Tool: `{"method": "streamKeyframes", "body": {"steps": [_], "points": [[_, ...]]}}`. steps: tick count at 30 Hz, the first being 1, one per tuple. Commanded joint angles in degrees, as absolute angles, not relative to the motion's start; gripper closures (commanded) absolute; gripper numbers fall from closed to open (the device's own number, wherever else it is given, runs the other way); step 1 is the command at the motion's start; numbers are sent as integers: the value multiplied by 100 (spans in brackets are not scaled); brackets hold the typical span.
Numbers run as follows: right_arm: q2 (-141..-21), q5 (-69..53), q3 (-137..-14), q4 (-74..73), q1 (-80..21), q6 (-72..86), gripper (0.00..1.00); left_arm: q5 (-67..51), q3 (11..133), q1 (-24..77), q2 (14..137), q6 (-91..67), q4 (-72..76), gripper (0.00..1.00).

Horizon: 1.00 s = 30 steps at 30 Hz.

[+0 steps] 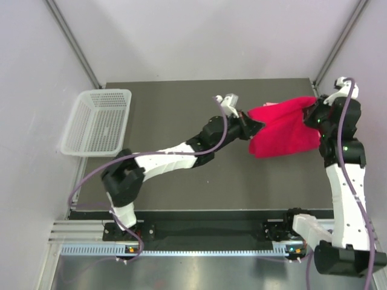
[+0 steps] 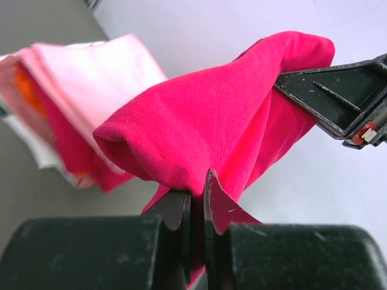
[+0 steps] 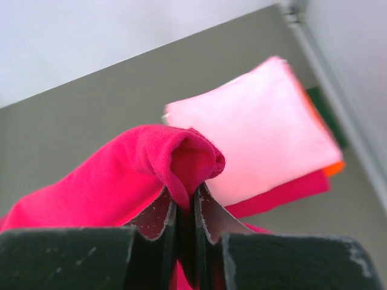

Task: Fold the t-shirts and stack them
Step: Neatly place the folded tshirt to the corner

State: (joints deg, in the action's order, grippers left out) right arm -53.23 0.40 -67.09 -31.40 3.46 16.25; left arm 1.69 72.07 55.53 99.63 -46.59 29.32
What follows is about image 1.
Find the crimson red t shirt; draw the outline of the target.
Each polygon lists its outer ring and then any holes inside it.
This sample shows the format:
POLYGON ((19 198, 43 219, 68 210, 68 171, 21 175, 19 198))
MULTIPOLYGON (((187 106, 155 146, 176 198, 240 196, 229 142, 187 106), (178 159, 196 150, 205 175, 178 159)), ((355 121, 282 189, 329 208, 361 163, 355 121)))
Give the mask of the crimson red t shirt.
POLYGON ((303 108, 315 103, 316 97, 302 96, 273 106, 258 106, 248 116, 265 123, 249 143, 255 158, 272 158, 318 149, 320 134, 303 123, 303 108))

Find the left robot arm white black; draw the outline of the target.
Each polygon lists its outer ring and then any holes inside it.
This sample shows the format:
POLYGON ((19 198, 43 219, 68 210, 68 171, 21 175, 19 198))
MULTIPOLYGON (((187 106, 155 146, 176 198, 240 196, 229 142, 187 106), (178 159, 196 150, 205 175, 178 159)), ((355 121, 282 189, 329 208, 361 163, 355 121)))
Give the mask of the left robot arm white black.
POLYGON ((122 150, 115 163, 101 174, 117 234, 126 240, 136 235, 134 201, 145 181, 174 170, 203 166, 214 159, 215 152, 237 139, 252 139, 264 126, 238 111, 236 117, 212 117, 199 134, 175 147, 150 155, 137 153, 134 157, 129 149, 122 150))

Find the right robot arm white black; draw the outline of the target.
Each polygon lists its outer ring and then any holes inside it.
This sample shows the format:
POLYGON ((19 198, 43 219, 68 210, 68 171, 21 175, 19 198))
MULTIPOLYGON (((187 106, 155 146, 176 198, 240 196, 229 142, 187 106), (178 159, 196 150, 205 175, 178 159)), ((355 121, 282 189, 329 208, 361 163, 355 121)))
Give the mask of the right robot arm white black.
POLYGON ((386 254, 372 252, 373 233, 366 226, 363 144, 355 138, 361 105, 355 99, 322 95, 303 110, 307 127, 320 133, 319 152, 330 182, 334 225, 328 231, 307 211, 295 211, 282 224, 289 239, 299 236, 314 251, 318 273, 364 277, 386 266, 386 254))

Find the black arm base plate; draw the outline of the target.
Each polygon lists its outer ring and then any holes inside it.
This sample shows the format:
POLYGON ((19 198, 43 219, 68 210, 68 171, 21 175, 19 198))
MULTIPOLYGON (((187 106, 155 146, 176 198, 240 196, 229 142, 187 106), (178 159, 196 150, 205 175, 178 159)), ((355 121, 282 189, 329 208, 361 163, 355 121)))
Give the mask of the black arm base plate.
POLYGON ((136 211, 130 228, 143 241, 165 237, 248 236, 258 241, 298 240, 285 210, 136 211))

